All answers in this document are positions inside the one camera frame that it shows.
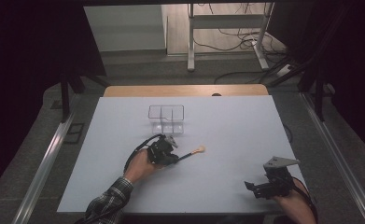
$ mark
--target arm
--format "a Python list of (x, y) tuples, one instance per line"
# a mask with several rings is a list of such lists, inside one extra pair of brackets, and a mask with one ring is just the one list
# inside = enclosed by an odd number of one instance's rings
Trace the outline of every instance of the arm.
[(130, 162), (124, 176), (120, 177), (100, 197), (91, 201), (86, 210), (84, 221), (94, 219), (99, 215), (111, 211), (111, 214), (101, 217), (96, 222), (89, 223), (119, 223), (122, 214), (121, 208), (123, 208), (130, 199), (131, 192), (133, 191), (133, 183), (151, 175), (159, 168), (161, 168), (161, 166), (152, 164), (147, 160), (146, 149), (140, 150)]
[[(295, 186), (301, 189), (304, 193), (308, 194), (304, 185), (294, 179)], [(295, 223), (301, 224), (316, 224), (316, 219), (306, 200), (293, 190), (286, 197), (275, 196), (273, 199), (281, 206), (286, 215), (292, 219)]]

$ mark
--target transparent box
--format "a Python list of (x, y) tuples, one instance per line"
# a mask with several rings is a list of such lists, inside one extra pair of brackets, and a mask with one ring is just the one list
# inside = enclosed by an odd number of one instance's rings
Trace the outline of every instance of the transparent box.
[(153, 133), (183, 133), (183, 105), (151, 105), (147, 116)]

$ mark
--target gray carpet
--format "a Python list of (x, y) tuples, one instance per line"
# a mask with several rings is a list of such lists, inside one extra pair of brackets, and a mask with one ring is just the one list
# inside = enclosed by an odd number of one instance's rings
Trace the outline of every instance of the gray carpet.
[[(257, 61), (253, 59), (198, 60), (194, 73), (187, 72), (187, 62), (175, 60), (111, 63), (107, 64), (105, 69), (108, 77), (101, 78), (112, 85), (213, 84), (215, 78), (223, 74), (260, 71)], [(259, 75), (260, 73), (234, 74), (220, 79), (218, 84), (247, 83)], [(295, 77), (269, 91), (281, 120), (292, 131), (292, 149), (296, 158), (302, 161), (300, 167), (307, 187), (315, 198), (319, 223), (365, 223), (296, 90), (298, 80), (299, 78)], [(86, 78), (83, 78), (83, 81), (87, 89), (82, 94), (73, 120), (73, 124), (76, 124), (74, 127), (78, 131), (81, 128), (82, 135), (80, 138), (76, 134), (66, 136), (67, 143), (63, 144), (59, 152), (29, 223), (73, 223), (82, 216), (57, 214), (55, 211), (75, 165), (84, 135), (90, 126), (98, 98), (105, 90)], [(62, 117), (60, 109), (51, 109), (54, 101), (60, 100), (59, 86), (49, 88), (45, 92), (43, 107), (32, 130), (0, 179), (0, 223), (10, 223), (14, 218), (42, 161)], [(341, 146), (348, 163), (365, 188), (365, 145), (337, 113), (330, 98), (324, 99), (324, 116), (335, 141)]]

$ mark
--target plaid sleeve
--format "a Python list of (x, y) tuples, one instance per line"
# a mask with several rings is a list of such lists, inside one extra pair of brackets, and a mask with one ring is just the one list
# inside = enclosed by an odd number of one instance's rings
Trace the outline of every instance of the plaid sleeve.
[(102, 217), (94, 223), (117, 224), (121, 220), (121, 208), (127, 204), (130, 194), (133, 191), (133, 184), (124, 177), (118, 180), (100, 197), (95, 198), (89, 204), (86, 210), (86, 220), (97, 217), (110, 210), (116, 209), (116, 212)]

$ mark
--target human hand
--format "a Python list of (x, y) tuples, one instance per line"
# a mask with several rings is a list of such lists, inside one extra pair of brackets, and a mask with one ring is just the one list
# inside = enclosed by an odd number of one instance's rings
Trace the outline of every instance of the human hand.
[[(301, 189), (305, 194), (308, 192), (304, 185), (297, 179), (293, 179), (295, 186)], [(306, 200), (293, 190), (288, 196), (274, 196), (273, 199), (281, 206), (286, 215), (296, 223), (316, 224), (316, 219)]]
[(147, 149), (139, 150), (131, 160), (129, 167), (124, 173), (124, 177), (132, 183), (151, 175), (163, 166), (151, 163), (147, 158)]

